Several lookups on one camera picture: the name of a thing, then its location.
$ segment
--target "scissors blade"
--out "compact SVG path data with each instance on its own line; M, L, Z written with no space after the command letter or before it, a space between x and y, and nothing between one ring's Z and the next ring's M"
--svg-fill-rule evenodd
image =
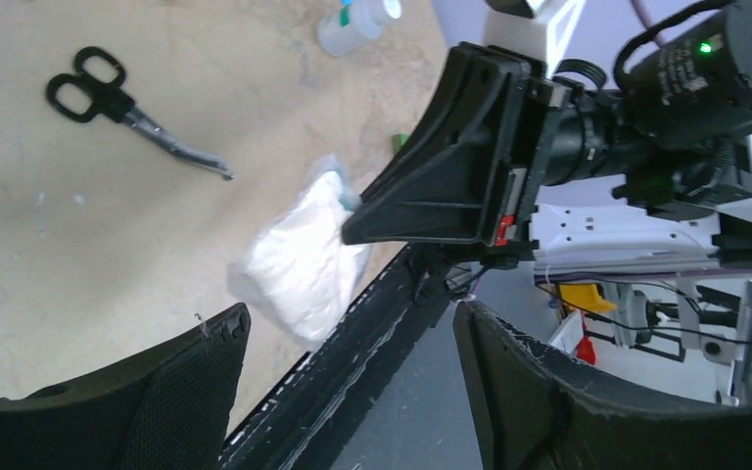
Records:
M135 132L152 141L161 149L172 154L178 160L190 165L196 165L209 171L214 171L223 176L225 180L235 179L235 173L229 169L226 162L209 152L193 149L180 142L162 126L148 117L138 108L133 108L125 115L125 124Z

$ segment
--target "scissors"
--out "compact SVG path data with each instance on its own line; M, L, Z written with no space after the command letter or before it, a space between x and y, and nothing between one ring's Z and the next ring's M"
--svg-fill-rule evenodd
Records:
M117 76L106 82L90 74L85 63L94 58L111 66ZM45 93L50 106L65 118L86 123L97 115L105 115L113 122L130 126L138 134L187 164L220 173L226 180L234 179L235 174L222 159L183 144L135 106L134 99L121 90L126 77L125 68L114 56L99 47L86 47L73 58L73 69L74 74L60 73L51 78ZM75 86L88 97L90 106L87 110L77 113L59 101L57 95L65 85Z

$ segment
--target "bottle cap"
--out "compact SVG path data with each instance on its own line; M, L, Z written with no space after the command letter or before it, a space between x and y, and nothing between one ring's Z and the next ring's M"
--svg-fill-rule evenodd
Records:
M391 24L401 17L400 0L369 0L373 20L380 24Z

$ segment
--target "white bottle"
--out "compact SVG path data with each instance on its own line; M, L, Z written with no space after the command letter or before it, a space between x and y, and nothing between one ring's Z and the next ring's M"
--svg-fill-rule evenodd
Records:
M318 43L341 57L376 40L387 24L401 17L400 0L352 0L318 24Z

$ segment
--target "green object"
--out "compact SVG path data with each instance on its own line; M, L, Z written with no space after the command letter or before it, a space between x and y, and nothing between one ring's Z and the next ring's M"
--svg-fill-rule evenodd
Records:
M350 24L350 5L345 5L345 8L339 13L339 21L342 27Z
M407 142L407 134L394 134L393 141L394 144L394 154L397 154L405 142Z

